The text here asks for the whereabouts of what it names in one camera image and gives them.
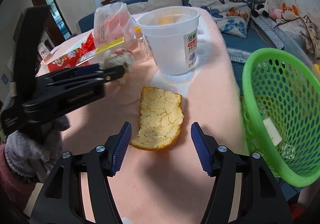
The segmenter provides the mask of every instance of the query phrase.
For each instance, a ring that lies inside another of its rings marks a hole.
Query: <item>green laundry basket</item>
[[[275,176],[296,187],[320,176],[320,84],[293,55],[256,50],[243,75],[242,114],[249,152],[259,152]],[[263,120],[270,118],[282,137],[275,146]]]

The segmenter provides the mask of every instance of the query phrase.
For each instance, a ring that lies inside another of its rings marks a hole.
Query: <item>red sleeve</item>
[[[23,184],[14,178],[4,157],[5,145],[0,145],[0,185],[16,207],[23,211],[28,203],[35,184]]]

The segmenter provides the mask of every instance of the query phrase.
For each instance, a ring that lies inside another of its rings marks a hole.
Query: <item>silver bolt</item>
[[[220,152],[224,153],[224,152],[227,151],[227,148],[224,147],[224,146],[219,146],[219,147],[218,147],[218,150],[219,150]]]
[[[62,158],[64,158],[64,159],[69,158],[70,155],[71,155],[70,152],[64,152],[64,153],[62,154]]]
[[[97,151],[97,152],[103,152],[104,149],[105,149],[104,146],[97,146],[97,147],[96,147],[96,151]]]
[[[253,153],[252,157],[255,159],[259,159],[261,157],[261,155],[259,153]]]

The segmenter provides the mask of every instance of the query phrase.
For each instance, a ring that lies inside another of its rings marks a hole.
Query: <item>table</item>
[[[206,209],[214,178],[200,165],[190,136],[193,122],[205,134],[235,153],[248,154],[241,118],[239,90],[223,37],[211,15],[199,9],[196,69],[180,76],[158,71],[153,59],[133,67],[127,84],[105,84],[106,96],[68,114],[71,127],[63,132],[63,148],[74,155],[86,153],[117,134],[123,123],[138,132],[140,92],[144,85],[179,92],[183,96],[184,121],[177,142],[164,150],[143,151],[129,146],[121,170],[109,178],[114,201],[121,217],[133,224],[196,224]],[[55,48],[55,59],[86,39],[90,33],[74,37]],[[46,73],[45,68],[39,74]],[[85,215],[94,221],[82,174]],[[230,219],[237,216],[241,175],[237,175]]]

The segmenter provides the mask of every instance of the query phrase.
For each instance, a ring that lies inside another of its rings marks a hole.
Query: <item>plastic bag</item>
[[[136,30],[137,24],[122,2],[107,4],[97,8],[94,14],[93,36],[97,47],[124,37],[126,48],[134,50],[142,34]]]

